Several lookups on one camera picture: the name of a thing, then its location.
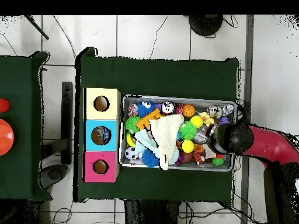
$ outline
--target round hole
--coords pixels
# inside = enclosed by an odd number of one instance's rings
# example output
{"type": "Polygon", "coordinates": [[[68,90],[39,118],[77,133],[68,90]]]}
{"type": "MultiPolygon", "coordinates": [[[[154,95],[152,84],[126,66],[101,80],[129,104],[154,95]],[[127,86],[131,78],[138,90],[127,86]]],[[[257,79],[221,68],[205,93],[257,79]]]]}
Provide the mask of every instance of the round hole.
{"type": "Polygon", "coordinates": [[[91,132],[91,139],[97,145],[106,145],[111,139],[111,131],[104,126],[98,126],[91,132]]]}
{"type": "Polygon", "coordinates": [[[108,164],[104,160],[97,160],[92,165],[93,171],[95,171],[97,174],[104,174],[108,170],[108,164]]]}
{"type": "Polygon", "coordinates": [[[104,96],[98,96],[94,101],[93,101],[93,106],[97,111],[107,111],[109,108],[109,101],[107,97],[104,96]]]}

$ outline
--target pink box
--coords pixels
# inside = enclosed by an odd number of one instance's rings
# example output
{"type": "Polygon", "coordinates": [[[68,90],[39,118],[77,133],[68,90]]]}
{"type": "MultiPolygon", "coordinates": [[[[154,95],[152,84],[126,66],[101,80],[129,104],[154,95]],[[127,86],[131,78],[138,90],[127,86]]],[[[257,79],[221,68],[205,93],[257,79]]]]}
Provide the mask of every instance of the pink box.
{"type": "Polygon", "coordinates": [[[84,182],[114,183],[119,174],[119,163],[116,151],[89,151],[85,152],[85,179],[84,182]],[[99,174],[93,169],[97,160],[103,160],[108,168],[106,173],[99,174]]]}

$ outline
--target blue box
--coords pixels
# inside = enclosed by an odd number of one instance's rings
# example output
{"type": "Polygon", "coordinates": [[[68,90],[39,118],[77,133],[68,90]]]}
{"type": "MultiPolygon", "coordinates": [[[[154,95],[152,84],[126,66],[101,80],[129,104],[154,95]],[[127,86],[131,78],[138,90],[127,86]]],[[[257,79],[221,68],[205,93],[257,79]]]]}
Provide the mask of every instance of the blue box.
{"type": "Polygon", "coordinates": [[[116,151],[119,140],[118,120],[86,120],[86,151],[116,151]],[[111,139],[104,145],[97,145],[93,142],[91,134],[96,127],[106,127],[111,133],[111,139]]]}

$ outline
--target yellow box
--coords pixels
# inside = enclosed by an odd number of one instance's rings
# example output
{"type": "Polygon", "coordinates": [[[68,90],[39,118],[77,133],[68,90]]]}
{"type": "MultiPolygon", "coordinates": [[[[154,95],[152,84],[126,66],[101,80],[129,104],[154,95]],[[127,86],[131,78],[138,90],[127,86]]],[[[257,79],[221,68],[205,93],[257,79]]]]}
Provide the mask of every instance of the yellow box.
{"type": "Polygon", "coordinates": [[[86,118],[88,120],[119,120],[120,97],[117,89],[86,88],[86,118]],[[103,102],[107,102],[106,109],[104,109],[103,102]]]}

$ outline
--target green cloth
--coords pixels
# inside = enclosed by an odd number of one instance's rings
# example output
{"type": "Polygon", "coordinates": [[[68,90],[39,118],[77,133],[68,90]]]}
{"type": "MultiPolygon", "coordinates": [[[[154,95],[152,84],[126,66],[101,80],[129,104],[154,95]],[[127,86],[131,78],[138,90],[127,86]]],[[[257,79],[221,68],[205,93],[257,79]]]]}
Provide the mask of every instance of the green cloth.
{"type": "Polygon", "coordinates": [[[41,103],[39,68],[46,52],[30,57],[0,57],[0,98],[10,109],[0,118],[13,129],[12,148],[0,156],[0,198],[49,200],[38,182],[41,159],[41,103]]]}
{"type": "MultiPolygon", "coordinates": [[[[83,130],[83,88],[117,88],[126,94],[194,99],[236,100],[238,60],[167,61],[98,58],[94,48],[77,58],[77,86],[81,68],[79,133],[83,130]]],[[[82,147],[79,139],[78,200],[127,198],[169,201],[219,201],[231,205],[232,171],[191,171],[121,167],[115,183],[82,182],[82,147]]]]}

